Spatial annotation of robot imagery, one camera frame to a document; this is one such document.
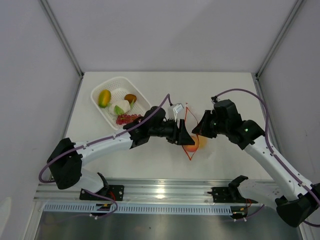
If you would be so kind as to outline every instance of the bunch of grapes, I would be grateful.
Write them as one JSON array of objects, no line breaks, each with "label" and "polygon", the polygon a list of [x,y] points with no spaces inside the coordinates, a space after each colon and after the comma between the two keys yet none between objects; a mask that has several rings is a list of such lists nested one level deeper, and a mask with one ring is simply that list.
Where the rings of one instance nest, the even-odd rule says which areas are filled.
[{"label": "bunch of grapes", "polygon": [[115,120],[115,123],[118,125],[129,124],[129,123],[132,123],[138,117],[141,117],[141,114],[139,114],[139,115],[137,115],[137,114],[132,114],[132,115],[122,114],[117,117],[117,119]]}]

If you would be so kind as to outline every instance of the robotic arm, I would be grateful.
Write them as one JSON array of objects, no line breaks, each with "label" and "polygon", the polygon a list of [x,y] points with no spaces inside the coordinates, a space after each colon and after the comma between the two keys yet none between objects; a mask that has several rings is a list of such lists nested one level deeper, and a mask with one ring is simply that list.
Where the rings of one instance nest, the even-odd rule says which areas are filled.
[{"label": "robotic arm", "polygon": [[[212,100],[215,102],[214,109],[205,111],[192,133],[207,138],[216,138],[219,134],[227,136],[230,142],[256,159],[279,186],[270,188],[240,176],[229,184],[232,194],[253,199],[275,209],[288,225],[297,227],[319,207],[315,197],[306,187],[319,199],[320,184],[312,184],[295,170],[272,144],[267,145],[266,133],[254,121],[242,120],[232,101],[217,101],[214,97]],[[138,147],[147,143],[152,136],[165,137],[171,144],[194,145],[195,142],[188,134],[183,119],[180,119],[178,126],[175,107],[178,108],[178,104],[170,107],[174,114],[170,112],[168,120],[164,120],[165,110],[160,108],[156,111],[157,107],[152,107],[144,117],[125,125],[123,129],[128,132],[121,136],[119,133],[123,132],[123,129],[104,137],[105,140],[73,143],[69,138],[62,139],[47,160],[47,163],[50,163],[56,157],[70,151],[49,166],[57,187],[63,190],[73,186],[105,196],[109,189],[106,179],[100,173],[83,169],[87,163],[115,151]],[[146,119],[148,120],[144,124],[139,124],[139,121]],[[276,161],[274,156],[279,158],[282,164]],[[288,170],[298,176],[302,183],[290,175]]]}]

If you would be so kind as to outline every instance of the white wall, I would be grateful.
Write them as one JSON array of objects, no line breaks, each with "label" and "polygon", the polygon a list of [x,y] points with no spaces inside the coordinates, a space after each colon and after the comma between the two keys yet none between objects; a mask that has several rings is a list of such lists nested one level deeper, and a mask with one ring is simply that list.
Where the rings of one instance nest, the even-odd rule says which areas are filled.
[{"label": "white wall", "polygon": [[49,0],[85,72],[256,72],[295,1]]},{"label": "white wall", "polygon": [[62,136],[79,78],[36,0],[0,8],[0,201],[12,198],[2,234],[22,236],[38,172]]},{"label": "white wall", "polygon": [[[283,154],[313,183],[320,182],[319,13],[320,1],[306,1],[261,79]],[[319,210],[312,220],[320,224]]]}]

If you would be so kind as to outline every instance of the gray floor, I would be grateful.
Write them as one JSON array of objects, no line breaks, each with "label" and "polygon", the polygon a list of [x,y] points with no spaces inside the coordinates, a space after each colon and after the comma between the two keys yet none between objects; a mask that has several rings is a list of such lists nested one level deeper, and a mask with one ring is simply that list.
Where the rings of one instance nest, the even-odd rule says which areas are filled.
[{"label": "gray floor", "polygon": [[36,240],[301,240],[299,228],[286,225],[271,209],[247,222],[228,216],[114,214],[94,220],[74,213],[44,212]]}]

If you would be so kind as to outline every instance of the perforated basket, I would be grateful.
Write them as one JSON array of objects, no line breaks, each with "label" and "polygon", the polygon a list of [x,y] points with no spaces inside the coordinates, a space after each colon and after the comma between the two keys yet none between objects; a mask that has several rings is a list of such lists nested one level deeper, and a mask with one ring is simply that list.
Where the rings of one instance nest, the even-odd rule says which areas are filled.
[{"label": "perforated basket", "polygon": [[100,85],[96,86],[91,92],[91,100],[95,107],[99,110],[102,114],[104,119],[113,127],[115,130],[121,128],[121,125],[116,124],[117,115],[111,114],[109,112],[109,108],[101,108],[98,106],[98,98],[99,94],[102,90],[109,90],[111,92],[111,100],[110,103],[114,103],[118,100],[123,100],[127,94],[133,94],[136,96],[136,102],[133,105],[133,108],[128,111],[126,114],[141,114],[142,116],[145,115],[146,111],[151,108],[151,104],[142,95],[142,93],[125,77],[117,76],[114,78],[109,79],[101,83]]}]

